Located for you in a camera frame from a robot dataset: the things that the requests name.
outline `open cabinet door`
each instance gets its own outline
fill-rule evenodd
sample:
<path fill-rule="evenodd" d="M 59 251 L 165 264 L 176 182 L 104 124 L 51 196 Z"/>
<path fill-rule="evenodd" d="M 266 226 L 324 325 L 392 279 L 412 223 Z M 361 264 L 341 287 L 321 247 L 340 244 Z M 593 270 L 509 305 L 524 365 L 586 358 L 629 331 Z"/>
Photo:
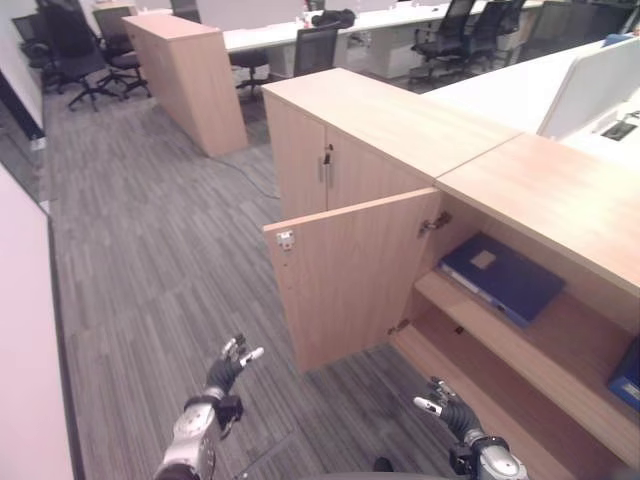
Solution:
<path fill-rule="evenodd" d="M 426 188 L 264 227 L 301 371 L 387 338 L 439 206 Z"/>

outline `blue book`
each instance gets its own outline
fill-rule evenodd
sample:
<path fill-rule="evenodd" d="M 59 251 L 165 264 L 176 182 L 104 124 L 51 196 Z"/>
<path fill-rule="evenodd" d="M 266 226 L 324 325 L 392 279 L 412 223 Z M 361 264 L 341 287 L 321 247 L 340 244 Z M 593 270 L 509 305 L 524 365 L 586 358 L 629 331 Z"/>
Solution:
<path fill-rule="evenodd" d="M 522 328 L 564 287 L 560 277 L 483 233 L 443 257 L 439 266 Z"/>
<path fill-rule="evenodd" d="M 609 389 L 640 412 L 640 337 L 631 342 L 609 380 Z"/>

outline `desk leg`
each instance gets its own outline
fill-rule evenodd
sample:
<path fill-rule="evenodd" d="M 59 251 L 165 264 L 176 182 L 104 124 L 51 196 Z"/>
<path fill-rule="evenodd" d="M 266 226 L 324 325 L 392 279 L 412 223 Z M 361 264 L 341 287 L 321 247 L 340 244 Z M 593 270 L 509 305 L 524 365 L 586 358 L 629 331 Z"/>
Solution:
<path fill-rule="evenodd" d="M 333 56 L 333 64 L 336 67 L 347 68 L 347 46 L 349 44 L 349 35 L 338 35 L 336 42 L 336 53 Z"/>
<path fill-rule="evenodd" d="M 296 54 L 295 45 L 273 47 L 267 51 L 269 57 L 269 73 L 275 77 L 293 77 L 293 62 Z"/>

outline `door latch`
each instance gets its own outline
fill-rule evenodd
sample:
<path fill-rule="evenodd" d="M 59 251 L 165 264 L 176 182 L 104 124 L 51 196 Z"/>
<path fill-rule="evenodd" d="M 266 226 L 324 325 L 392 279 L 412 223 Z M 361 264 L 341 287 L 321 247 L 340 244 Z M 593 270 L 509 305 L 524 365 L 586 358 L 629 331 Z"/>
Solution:
<path fill-rule="evenodd" d="M 276 233 L 276 243 L 280 245 L 282 250 L 285 252 L 291 250 L 293 248 L 293 244 L 296 243 L 296 239 L 293 236 L 293 230 Z"/>
<path fill-rule="evenodd" d="M 444 227 L 452 219 L 453 216 L 449 212 L 443 211 L 433 222 L 425 220 L 424 222 L 422 222 L 422 225 L 420 225 L 420 230 L 418 230 L 418 237 L 422 237 L 425 233 L 431 230 L 438 230 L 439 228 Z"/>

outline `desk partition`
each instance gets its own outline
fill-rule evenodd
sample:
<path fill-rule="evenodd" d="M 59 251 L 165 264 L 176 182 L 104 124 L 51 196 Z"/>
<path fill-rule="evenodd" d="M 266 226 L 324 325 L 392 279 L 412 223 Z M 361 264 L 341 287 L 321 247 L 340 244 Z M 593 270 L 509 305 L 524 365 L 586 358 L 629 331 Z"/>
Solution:
<path fill-rule="evenodd" d="M 302 16 L 303 0 L 197 0 L 204 25 L 221 30 L 259 28 L 276 23 L 293 22 Z"/>
<path fill-rule="evenodd" d="M 356 13 L 373 12 L 375 10 L 388 10 L 396 3 L 395 0 L 327 0 L 327 10 L 343 10 L 348 8 Z"/>

